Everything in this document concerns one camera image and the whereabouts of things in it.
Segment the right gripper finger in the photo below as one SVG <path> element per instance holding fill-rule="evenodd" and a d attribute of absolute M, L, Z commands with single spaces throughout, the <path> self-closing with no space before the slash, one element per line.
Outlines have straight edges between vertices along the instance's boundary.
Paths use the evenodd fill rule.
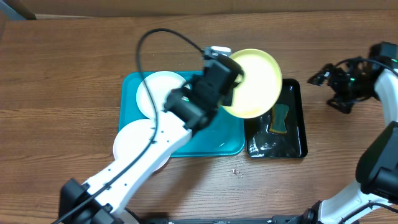
<path fill-rule="evenodd" d="M 343 114 L 351 113 L 352 107 L 354 105 L 353 102 L 343 102 L 338 98 L 332 98 L 327 101 L 327 105 L 331 106 L 332 108 L 338 110 Z"/>
<path fill-rule="evenodd" d="M 314 76 L 307 80 L 307 83 L 322 86 L 325 80 L 328 80 L 334 66 L 332 63 L 324 65 Z"/>

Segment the yellow green rimmed plate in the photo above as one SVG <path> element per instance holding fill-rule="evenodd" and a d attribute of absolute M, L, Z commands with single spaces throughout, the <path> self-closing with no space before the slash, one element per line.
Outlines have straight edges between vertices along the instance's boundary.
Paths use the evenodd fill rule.
<path fill-rule="evenodd" d="M 279 98 L 282 89 L 282 72 L 276 60 L 258 49 L 243 49 L 229 56 L 243 72 L 237 78 L 231 106 L 223 109 L 243 119 L 255 118 L 269 111 Z"/>

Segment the white plate top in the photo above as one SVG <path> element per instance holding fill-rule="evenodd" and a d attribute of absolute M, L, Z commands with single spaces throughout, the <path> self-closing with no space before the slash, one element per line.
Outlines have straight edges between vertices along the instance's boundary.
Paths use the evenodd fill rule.
<path fill-rule="evenodd" d="M 163 109 L 168 94 L 171 90 L 180 88 L 186 79 L 181 75 L 170 71 L 155 72 L 145 78 L 147 86 L 152 94 L 157 111 Z M 155 118 L 152 103 L 144 87 L 144 82 L 141 82 L 136 92 L 136 103 L 141 113 L 149 118 Z"/>

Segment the green yellow sponge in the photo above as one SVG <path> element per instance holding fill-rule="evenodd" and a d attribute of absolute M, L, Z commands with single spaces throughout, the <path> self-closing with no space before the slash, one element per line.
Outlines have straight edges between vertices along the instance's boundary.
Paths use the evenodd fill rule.
<path fill-rule="evenodd" d="M 285 119 L 289 113 L 289 107 L 284 104 L 275 104 L 272 108 L 272 119 L 269 131 L 274 134 L 286 134 Z"/>

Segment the pinkish white plate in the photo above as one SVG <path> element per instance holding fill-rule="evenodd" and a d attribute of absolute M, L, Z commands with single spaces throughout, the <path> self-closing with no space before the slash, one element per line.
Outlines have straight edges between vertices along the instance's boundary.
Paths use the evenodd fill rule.
<path fill-rule="evenodd" d="M 188 140 L 184 129 L 178 130 L 165 118 L 159 123 L 153 119 L 133 121 L 118 132 L 113 144 L 115 161 L 105 172 L 117 174 L 120 179 L 132 177 L 141 184 Z"/>

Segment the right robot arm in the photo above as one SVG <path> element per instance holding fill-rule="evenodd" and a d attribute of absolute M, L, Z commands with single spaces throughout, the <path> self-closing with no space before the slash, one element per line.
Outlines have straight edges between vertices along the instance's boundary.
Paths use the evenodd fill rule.
<path fill-rule="evenodd" d="M 358 161 L 356 177 L 332 198 L 319 201 L 290 223 L 358 223 L 365 215 L 397 204 L 397 69 L 380 64 L 374 90 L 382 103 L 385 130 Z"/>

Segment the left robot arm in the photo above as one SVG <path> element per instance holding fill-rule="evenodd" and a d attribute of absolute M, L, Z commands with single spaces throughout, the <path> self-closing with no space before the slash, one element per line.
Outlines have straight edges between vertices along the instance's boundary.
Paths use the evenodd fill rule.
<path fill-rule="evenodd" d="M 206 128 L 219 105 L 231 102 L 242 68 L 224 55 L 206 56 L 202 75 L 195 75 L 167 95 L 154 119 L 134 121 L 118 133 L 116 149 L 136 149 L 116 159 L 83 184 L 69 180 L 61 189 L 57 223 L 135 223 L 125 208 L 156 167 L 192 136 Z"/>

